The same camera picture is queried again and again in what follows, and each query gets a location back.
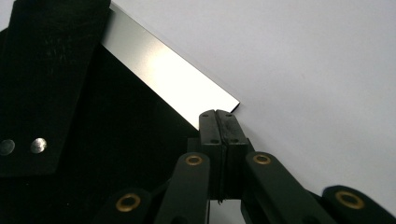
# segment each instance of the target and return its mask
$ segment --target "metal blade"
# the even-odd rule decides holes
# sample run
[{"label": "metal blade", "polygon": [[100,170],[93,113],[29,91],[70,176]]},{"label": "metal blade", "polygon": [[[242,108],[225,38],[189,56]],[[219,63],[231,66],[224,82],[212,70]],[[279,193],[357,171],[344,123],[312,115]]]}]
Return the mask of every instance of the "metal blade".
[{"label": "metal blade", "polygon": [[169,49],[114,3],[102,44],[196,129],[207,110],[239,102]]}]

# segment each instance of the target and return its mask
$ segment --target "shiny metal surface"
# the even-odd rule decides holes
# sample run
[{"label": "shiny metal surface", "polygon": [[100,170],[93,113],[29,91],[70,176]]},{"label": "shiny metal surface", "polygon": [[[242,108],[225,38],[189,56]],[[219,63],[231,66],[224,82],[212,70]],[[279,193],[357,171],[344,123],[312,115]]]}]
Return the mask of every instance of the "shiny metal surface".
[{"label": "shiny metal surface", "polygon": [[198,129],[201,113],[239,102],[112,4],[102,44]]},{"label": "shiny metal surface", "polygon": [[30,150],[35,153],[41,153],[47,148],[47,141],[44,138],[37,138],[33,141]]},{"label": "shiny metal surface", "polygon": [[0,156],[6,156],[12,153],[15,143],[11,139],[3,140],[0,143]]}]

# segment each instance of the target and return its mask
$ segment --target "brass screw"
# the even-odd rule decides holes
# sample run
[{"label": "brass screw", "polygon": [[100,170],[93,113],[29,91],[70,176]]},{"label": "brass screw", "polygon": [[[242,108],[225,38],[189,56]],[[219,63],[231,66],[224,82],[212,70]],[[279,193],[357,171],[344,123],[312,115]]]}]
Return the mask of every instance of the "brass screw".
[{"label": "brass screw", "polygon": [[[345,199],[345,197],[349,197],[352,198],[353,201],[355,202],[351,202]],[[344,191],[344,190],[340,190],[338,192],[335,193],[335,198],[337,199],[337,201],[339,203],[341,203],[342,205],[348,207],[348,208],[352,208],[352,209],[362,209],[364,207],[364,201],[358,197],[357,195],[348,192],[348,191]]]},{"label": "brass screw", "polygon": [[271,163],[271,158],[269,158],[265,155],[262,155],[262,154],[258,154],[256,156],[254,156],[253,160],[261,165],[267,165],[267,164]]},{"label": "brass screw", "polygon": [[187,163],[188,165],[199,165],[199,164],[202,163],[202,161],[203,161],[203,160],[202,160],[201,157],[195,156],[195,155],[189,156],[189,157],[186,159],[186,163]]},{"label": "brass screw", "polygon": [[[127,199],[133,199],[134,203],[132,204],[126,204],[124,201]],[[132,210],[136,209],[140,204],[140,197],[137,196],[134,193],[127,193],[121,198],[116,203],[117,210],[120,212],[131,212]]]}]

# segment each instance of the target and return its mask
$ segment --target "white background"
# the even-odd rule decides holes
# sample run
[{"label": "white background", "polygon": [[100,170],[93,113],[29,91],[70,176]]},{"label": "white background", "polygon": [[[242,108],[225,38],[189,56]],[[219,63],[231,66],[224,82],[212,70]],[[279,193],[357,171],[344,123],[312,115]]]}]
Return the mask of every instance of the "white background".
[{"label": "white background", "polygon": [[[305,188],[350,186],[396,214],[396,1],[115,2],[236,97],[256,150]],[[238,203],[212,205],[211,223],[243,222]]]}]

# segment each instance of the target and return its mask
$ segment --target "round metal rivet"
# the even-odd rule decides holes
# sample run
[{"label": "round metal rivet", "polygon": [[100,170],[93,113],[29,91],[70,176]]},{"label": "round metal rivet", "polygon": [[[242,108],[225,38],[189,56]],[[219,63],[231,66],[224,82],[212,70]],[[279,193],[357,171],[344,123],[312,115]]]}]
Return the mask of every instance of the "round metal rivet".
[{"label": "round metal rivet", "polygon": [[271,159],[265,155],[262,155],[262,154],[258,154],[256,156],[254,156],[253,160],[261,165],[266,165],[266,164],[271,163]]},{"label": "round metal rivet", "polygon": [[340,190],[336,192],[335,198],[339,203],[343,204],[348,208],[362,209],[364,207],[364,201],[360,197],[345,190]]},{"label": "round metal rivet", "polygon": [[35,153],[41,153],[47,148],[47,141],[44,138],[37,138],[30,146],[30,150]]},{"label": "round metal rivet", "polygon": [[[133,203],[128,204],[125,201],[132,199],[134,200]],[[119,200],[116,203],[116,207],[117,210],[119,210],[120,212],[131,212],[132,210],[136,209],[139,204],[140,204],[140,197],[137,196],[134,193],[127,193],[124,196],[122,196],[121,198],[119,198]]]},{"label": "round metal rivet", "polygon": [[0,143],[0,156],[6,156],[11,154],[15,148],[15,143],[11,139],[3,140]]},{"label": "round metal rivet", "polygon": [[202,163],[202,158],[201,157],[199,157],[199,156],[194,156],[194,155],[192,155],[192,156],[189,156],[187,159],[186,159],[186,163],[188,164],[188,165],[199,165],[199,164],[201,164]]}]

